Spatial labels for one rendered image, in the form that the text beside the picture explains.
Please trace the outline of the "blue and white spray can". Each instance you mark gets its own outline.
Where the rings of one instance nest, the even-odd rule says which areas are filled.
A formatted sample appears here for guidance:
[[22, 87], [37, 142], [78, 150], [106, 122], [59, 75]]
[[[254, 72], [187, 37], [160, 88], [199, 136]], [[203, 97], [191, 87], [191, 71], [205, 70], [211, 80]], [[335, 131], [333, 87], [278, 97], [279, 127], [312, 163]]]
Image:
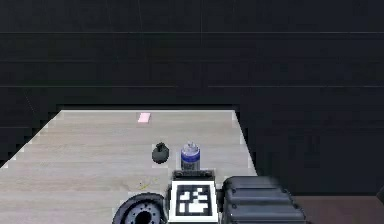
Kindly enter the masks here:
[[181, 168], [183, 170], [199, 170], [200, 169], [200, 148], [189, 141], [183, 146], [180, 152]]

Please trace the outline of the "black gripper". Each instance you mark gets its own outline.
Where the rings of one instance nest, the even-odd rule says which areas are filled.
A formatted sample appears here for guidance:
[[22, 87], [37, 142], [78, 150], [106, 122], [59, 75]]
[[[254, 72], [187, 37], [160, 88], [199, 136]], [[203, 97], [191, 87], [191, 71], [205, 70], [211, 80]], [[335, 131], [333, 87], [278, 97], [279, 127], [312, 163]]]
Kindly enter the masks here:
[[150, 192], [130, 197], [118, 207], [112, 224], [167, 224], [164, 197]]

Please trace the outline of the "dark round lumpy object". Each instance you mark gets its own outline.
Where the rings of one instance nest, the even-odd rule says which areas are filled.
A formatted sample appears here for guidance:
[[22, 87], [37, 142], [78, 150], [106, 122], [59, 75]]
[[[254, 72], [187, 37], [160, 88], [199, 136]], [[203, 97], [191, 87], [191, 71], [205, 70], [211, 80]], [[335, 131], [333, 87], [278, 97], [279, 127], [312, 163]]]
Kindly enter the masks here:
[[169, 148], [163, 143], [158, 143], [152, 151], [152, 160], [157, 164], [165, 163], [169, 158]]

